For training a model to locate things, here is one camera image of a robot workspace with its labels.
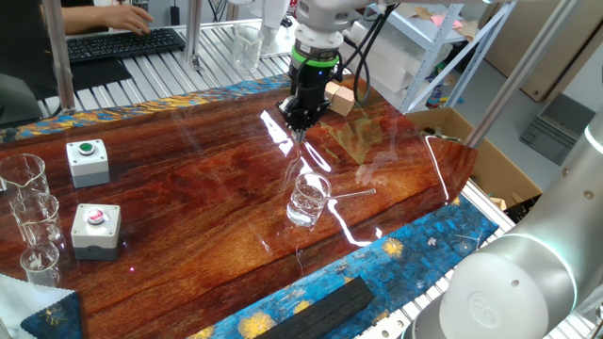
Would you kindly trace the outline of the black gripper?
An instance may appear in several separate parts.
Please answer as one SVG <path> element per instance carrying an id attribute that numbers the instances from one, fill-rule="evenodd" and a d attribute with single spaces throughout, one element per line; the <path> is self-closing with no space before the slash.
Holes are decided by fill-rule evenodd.
<path id="1" fill-rule="evenodd" d="M 330 61 L 309 60 L 305 64 L 292 58 L 288 75 L 291 79 L 289 96 L 277 103 L 285 124 L 295 142 L 303 142 L 307 131 L 312 128 L 331 106 L 324 99 L 326 84 L 333 79 L 334 68 L 339 58 Z M 316 108 L 305 109 L 299 98 L 303 94 L 310 96 L 311 102 L 322 102 Z"/>

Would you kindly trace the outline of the person's bare hand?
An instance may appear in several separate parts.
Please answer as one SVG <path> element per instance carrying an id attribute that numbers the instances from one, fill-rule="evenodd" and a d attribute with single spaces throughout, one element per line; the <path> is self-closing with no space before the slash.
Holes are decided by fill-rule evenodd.
<path id="1" fill-rule="evenodd" d="M 150 32 L 149 23 L 154 18 L 144 9 L 129 5 L 100 8 L 100 23 L 120 30 L 128 30 L 137 35 Z"/>

